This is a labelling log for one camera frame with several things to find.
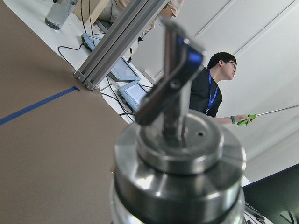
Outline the glass sauce bottle metal spout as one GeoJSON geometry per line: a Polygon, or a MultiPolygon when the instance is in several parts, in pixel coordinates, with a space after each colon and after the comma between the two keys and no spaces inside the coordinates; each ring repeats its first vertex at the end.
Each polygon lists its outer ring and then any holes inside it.
{"type": "Polygon", "coordinates": [[[178,24],[162,23],[164,76],[114,146],[112,223],[241,224],[245,151],[229,130],[189,109],[205,52],[178,24]]]}

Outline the blue teach pendant tablet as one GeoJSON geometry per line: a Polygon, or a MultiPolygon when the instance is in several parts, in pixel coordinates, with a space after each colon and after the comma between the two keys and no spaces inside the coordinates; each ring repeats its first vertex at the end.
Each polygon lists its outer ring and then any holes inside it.
{"type": "Polygon", "coordinates": [[[108,76],[117,82],[140,81],[140,77],[134,71],[125,57],[121,57],[112,67],[108,76]]]}

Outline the person in black shirt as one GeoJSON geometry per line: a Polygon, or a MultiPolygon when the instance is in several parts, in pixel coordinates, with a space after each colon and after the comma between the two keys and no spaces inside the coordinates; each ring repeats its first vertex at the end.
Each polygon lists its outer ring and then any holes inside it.
{"type": "Polygon", "coordinates": [[[191,85],[189,108],[199,111],[214,121],[223,124],[235,124],[243,120],[250,123],[247,115],[232,115],[218,118],[216,114],[222,102],[222,93],[218,86],[220,81],[230,81],[236,73],[237,60],[227,52],[214,54],[207,67],[194,78],[191,85]]]}

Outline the clear water bottle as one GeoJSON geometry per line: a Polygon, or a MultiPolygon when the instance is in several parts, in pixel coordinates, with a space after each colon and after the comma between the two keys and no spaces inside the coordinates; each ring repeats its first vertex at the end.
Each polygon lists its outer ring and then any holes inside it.
{"type": "Polygon", "coordinates": [[[54,30],[60,30],[69,15],[73,12],[77,0],[54,0],[45,17],[45,23],[54,30]]]}

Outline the black monitor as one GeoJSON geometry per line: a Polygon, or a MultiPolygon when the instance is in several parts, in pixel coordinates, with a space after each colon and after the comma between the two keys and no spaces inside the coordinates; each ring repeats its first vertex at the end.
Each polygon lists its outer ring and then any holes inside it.
{"type": "Polygon", "coordinates": [[[245,201],[274,224],[299,222],[299,165],[243,187],[245,201]]]}

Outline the aluminium frame post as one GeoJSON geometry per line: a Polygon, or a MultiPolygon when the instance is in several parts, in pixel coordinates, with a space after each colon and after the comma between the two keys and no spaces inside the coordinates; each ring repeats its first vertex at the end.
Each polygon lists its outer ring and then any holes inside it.
{"type": "Polygon", "coordinates": [[[167,3],[132,0],[73,76],[88,90],[95,89],[167,3]]]}

